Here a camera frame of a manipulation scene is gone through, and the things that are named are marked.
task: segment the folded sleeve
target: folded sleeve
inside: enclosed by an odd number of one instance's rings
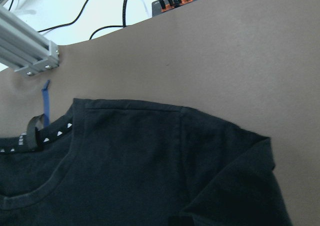
[[[270,138],[184,107],[181,155],[195,226],[292,225],[273,174]]]

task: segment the blue tape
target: blue tape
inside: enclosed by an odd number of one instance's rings
[[[50,80],[47,80],[42,88],[42,98],[43,98],[43,126],[47,127],[50,124],[50,100],[49,100],[49,86]]]

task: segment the neckline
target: neckline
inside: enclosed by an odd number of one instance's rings
[[[84,103],[81,100],[74,99],[72,105],[64,116],[60,117],[48,127],[42,129],[50,131],[53,127],[52,125],[59,125],[65,122],[65,117],[72,117],[71,143],[69,145],[68,153],[53,170],[50,178],[37,189],[15,196],[5,196],[0,194],[0,209],[12,210],[30,206],[41,201],[56,189],[70,169],[76,158],[77,152],[81,147],[83,141],[84,117],[81,113],[78,114],[77,111],[83,111],[84,109]]]

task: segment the dark fabric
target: dark fabric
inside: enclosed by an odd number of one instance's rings
[[[74,99],[39,134],[0,154],[0,225],[291,225],[270,139],[196,109]]]

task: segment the white background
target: white background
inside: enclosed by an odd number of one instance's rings
[[[39,31],[72,22],[86,0],[14,0],[11,12]],[[132,25],[152,17],[151,3],[157,0],[128,0],[126,24]],[[4,7],[9,8],[11,0]],[[80,18],[71,26],[42,33],[58,45],[68,45],[89,39],[96,29],[122,25],[123,0],[89,0]],[[94,38],[120,28],[104,29]],[[0,71],[6,66],[0,63]]]

